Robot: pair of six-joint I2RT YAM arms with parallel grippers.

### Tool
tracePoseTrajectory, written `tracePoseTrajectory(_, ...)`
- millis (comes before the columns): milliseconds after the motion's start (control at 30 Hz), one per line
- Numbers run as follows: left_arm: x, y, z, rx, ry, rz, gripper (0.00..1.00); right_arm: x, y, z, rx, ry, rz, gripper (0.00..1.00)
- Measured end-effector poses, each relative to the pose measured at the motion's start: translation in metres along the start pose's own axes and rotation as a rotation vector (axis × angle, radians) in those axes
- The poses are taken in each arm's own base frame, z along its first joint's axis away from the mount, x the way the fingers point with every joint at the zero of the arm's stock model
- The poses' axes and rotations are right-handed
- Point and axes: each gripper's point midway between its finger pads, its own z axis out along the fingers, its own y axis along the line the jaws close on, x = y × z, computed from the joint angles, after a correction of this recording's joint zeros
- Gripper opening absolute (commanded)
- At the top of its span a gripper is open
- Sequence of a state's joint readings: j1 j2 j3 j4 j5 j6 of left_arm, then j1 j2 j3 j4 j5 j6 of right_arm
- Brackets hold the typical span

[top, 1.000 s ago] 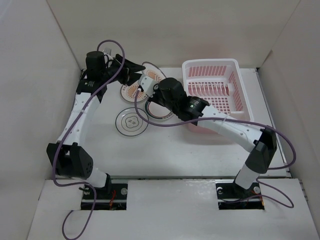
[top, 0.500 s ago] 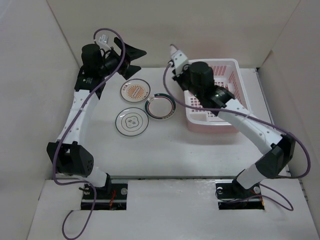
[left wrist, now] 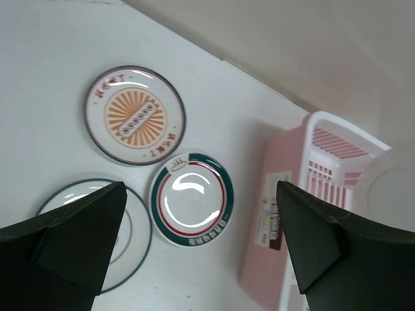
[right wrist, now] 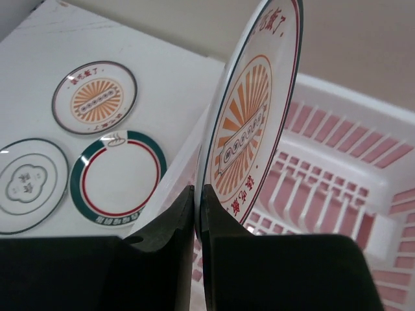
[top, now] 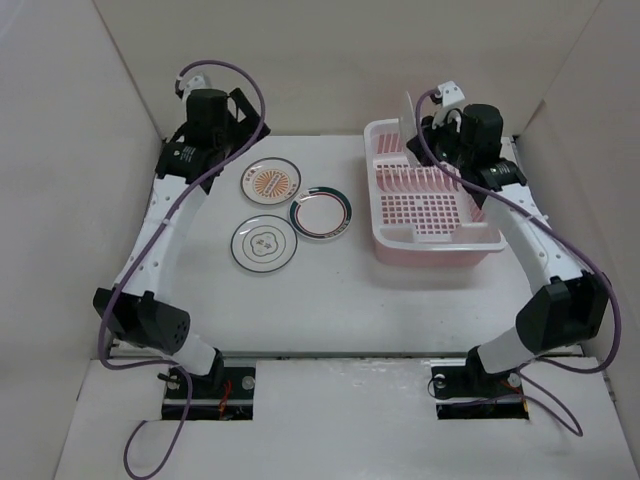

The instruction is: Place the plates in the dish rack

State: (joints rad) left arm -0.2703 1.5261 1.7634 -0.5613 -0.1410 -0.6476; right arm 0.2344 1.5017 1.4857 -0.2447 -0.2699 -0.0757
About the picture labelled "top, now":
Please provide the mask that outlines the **orange sunburst plate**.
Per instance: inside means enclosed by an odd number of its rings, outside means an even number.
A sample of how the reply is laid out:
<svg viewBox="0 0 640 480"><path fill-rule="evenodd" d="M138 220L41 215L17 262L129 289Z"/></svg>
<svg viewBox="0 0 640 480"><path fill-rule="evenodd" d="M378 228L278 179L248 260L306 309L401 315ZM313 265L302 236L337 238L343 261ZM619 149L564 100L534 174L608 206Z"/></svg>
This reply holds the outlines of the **orange sunburst plate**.
<svg viewBox="0 0 640 480"><path fill-rule="evenodd" d="M302 182L299 168L279 157L266 157L251 163L241 176L244 196L259 205L279 205L294 197Z"/></svg>
<svg viewBox="0 0 640 480"><path fill-rule="evenodd" d="M398 124L402 146L406 148L408 142L417 135L414 106L408 91L401 97Z"/></svg>

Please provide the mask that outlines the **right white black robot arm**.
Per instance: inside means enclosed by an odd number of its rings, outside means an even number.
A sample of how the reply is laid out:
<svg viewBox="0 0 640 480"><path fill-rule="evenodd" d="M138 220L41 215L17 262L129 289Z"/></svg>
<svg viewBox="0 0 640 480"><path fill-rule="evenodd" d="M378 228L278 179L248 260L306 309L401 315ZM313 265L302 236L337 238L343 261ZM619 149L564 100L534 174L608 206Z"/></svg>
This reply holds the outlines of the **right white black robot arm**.
<svg viewBox="0 0 640 480"><path fill-rule="evenodd" d="M503 119L491 105L470 104L456 118L404 115L404 145L422 166L434 166L462 186L498 228L523 268L532 292L514 326L472 348L453 376L472 395L491 395L518 367L547 352L594 338L611 286L593 263L561 241L537 208L527 179L501 154Z"/></svg>

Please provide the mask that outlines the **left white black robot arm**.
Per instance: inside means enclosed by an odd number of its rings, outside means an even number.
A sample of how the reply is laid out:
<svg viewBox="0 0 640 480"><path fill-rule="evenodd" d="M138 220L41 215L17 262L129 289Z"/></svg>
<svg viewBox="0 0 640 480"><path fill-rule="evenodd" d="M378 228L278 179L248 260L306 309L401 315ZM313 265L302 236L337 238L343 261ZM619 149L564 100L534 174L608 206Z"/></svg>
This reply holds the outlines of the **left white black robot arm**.
<svg viewBox="0 0 640 480"><path fill-rule="evenodd" d="M185 108L185 123L160 151L127 264L112 287L96 290L93 306L115 339L174 362L199 395L210 397L223 387L223 356L192 331L189 313L173 305L173 273L215 178L270 129L239 88L196 89Z"/></svg>

